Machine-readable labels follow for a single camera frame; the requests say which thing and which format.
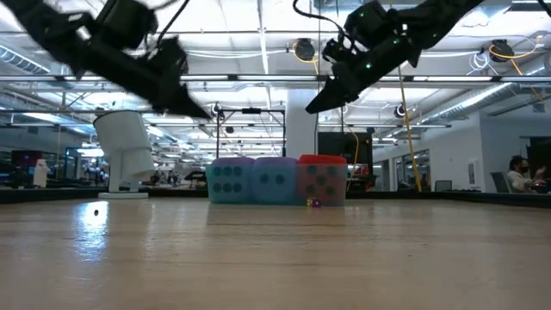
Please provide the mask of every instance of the metal frame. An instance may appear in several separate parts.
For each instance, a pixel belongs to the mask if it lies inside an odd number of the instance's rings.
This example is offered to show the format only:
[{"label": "metal frame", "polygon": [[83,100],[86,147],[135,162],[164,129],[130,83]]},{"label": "metal frame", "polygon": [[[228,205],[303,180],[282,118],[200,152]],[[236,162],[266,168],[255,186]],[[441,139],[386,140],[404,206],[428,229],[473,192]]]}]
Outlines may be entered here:
[{"label": "metal frame", "polygon": [[[183,82],[324,82],[327,78],[333,78],[330,75],[282,75],[282,74],[196,74],[183,75],[180,80]],[[400,77],[388,75],[381,77],[378,84],[399,82]],[[406,84],[431,83],[431,84],[472,84],[474,88],[479,88],[480,84],[501,84],[501,83],[551,83],[551,76],[413,76],[405,75],[402,81]],[[48,82],[48,83],[67,83],[67,82],[105,82],[110,83],[104,77],[85,75],[78,79],[72,75],[5,75],[0,74],[0,82]]]},{"label": "metal frame", "polygon": [[[235,124],[230,124],[230,125],[225,125],[226,121],[228,121],[235,113],[244,113],[244,112],[247,112],[248,108],[221,108],[217,111],[216,113],[216,158],[219,158],[220,157],[220,127],[239,127],[239,126],[235,126]],[[282,109],[266,109],[266,108],[259,108],[259,109],[255,109],[258,113],[258,115],[260,115],[261,113],[268,113],[268,115],[272,116],[272,118],[276,121],[277,124],[279,124],[279,126],[275,125],[275,126],[270,126],[270,127],[283,127],[283,142],[282,142],[282,156],[283,157],[286,157],[287,156],[287,120],[286,120],[286,117],[285,117],[285,110],[282,110]],[[228,112],[229,115],[226,116],[226,118],[222,121],[220,119],[220,114],[224,113],[224,112]],[[283,115],[283,123],[277,121],[277,119],[274,117],[274,113],[281,113]],[[253,125],[253,126],[256,126],[258,124],[240,124],[240,125],[246,125],[247,127],[250,127],[248,125]]]}]

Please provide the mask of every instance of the office chair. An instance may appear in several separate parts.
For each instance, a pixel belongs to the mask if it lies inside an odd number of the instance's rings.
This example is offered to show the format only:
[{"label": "office chair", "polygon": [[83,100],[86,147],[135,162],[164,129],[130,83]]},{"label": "office chair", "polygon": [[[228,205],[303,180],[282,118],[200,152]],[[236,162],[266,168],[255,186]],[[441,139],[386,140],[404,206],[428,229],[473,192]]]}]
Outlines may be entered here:
[{"label": "office chair", "polygon": [[496,186],[498,193],[507,194],[512,193],[511,185],[507,179],[507,175],[504,172],[491,172],[493,183]]}]

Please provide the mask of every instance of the yellow cable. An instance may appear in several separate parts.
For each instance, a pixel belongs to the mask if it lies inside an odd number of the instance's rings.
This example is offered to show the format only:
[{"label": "yellow cable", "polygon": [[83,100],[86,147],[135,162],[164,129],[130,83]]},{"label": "yellow cable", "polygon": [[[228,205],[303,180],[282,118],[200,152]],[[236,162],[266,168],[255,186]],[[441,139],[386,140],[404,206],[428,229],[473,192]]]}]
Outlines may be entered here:
[{"label": "yellow cable", "polygon": [[521,59],[522,57],[526,57],[526,56],[528,56],[528,55],[531,55],[531,54],[534,53],[534,52],[536,51],[536,49],[538,48],[538,46],[535,45],[535,46],[534,46],[534,49],[532,49],[531,51],[529,51],[529,52],[527,52],[527,53],[524,53],[524,54],[522,54],[522,55],[507,56],[507,55],[502,55],[502,54],[495,53],[495,52],[493,51],[493,48],[494,48],[494,47],[495,47],[494,45],[490,46],[490,48],[488,48],[488,51],[489,51],[491,54],[496,55],[496,56],[498,56],[498,57],[501,57],[501,58],[503,58],[503,59]]},{"label": "yellow cable", "polygon": [[[393,1],[390,0],[388,3],[390,5],[390,8],[392,8]],[[400,92],[402,93],[402,108],[404,109],[404,123],[406,124],[407,144],[410,147],[410,156],[412,157],[412,166],[413,166],[413,174],[415,175],[415,184],[417,184],[417,190],[420,193],[422,191],[421,178],[419,177],[419,170],[417,169],[417,160],[415,160],[415,152],[413,151],[412,129],[410,128],[410,116],[409,116],[409,113],[407,112],[406,92],[404,90],[404,79],[402,78],[402,68],[400,68],[400,66],[398,66],[398,77],[399,77],[399,88],[400,88]]]},{"label": "yellow cable", "polygon": [[350,184],[352,183],[352,177],[354,176],[354,173],[356,172],[356,164],[358,162],[358,150],[360,149],[360,140],[358,139],[358,136],[354,131],[352,131],[352,128],[348,127],[348,130],[354,135],[354,138],[356,138],[356,155],[354,156],[354,165],[352,166],[352,173],[350,173],[350,180],[348,181],[348,186],[346,186],[346,191],[348,192],[350,190]]},{"label": "yellow cable", "polygon": [[[514,59],[511,59],[511,63],[513,64],[513,66],[515,67],[515,70],[517,70],[518,72],[518,75],[523,75],[523,72],[520,70],[520,68],[518,67],[517,65],[517,62],[514,60]],[[536,96],[536,99],[541,102],[541,103],[545,103],[545,101],[543,100],[543,98],[540,96],[540,94],[537,93],[537,91],[530,86],[530,89],[532,90],[532,93],[534,93],[534,96]]]}]

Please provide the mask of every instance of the dice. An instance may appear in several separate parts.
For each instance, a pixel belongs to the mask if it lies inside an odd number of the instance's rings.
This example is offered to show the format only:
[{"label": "dice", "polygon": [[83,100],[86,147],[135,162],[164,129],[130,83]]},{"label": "dice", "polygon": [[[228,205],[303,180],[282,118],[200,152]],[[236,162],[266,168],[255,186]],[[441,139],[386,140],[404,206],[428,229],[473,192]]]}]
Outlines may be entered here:
[{"label": "dice", "polygon": [[309,208],[321,208],[321,201],[311,197],[306,200],[306,206]]}]

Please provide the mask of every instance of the glass wall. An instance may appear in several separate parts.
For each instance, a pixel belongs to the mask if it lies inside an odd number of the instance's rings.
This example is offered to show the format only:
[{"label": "glass wall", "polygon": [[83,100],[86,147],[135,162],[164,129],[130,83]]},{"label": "glass wall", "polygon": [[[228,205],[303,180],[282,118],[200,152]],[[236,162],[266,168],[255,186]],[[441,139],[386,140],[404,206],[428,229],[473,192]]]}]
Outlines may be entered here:
[{"label": "glass wall", "polygon": [[[430,191],[430,154],[429,150],[415,152],[415,162],[418,168],[419,178],[423,191]],[[396,167],[396,185],[408,183],[411,186],[415,184],[415,170],[413,169],[413,160],[410,154],[394,158]]]}]

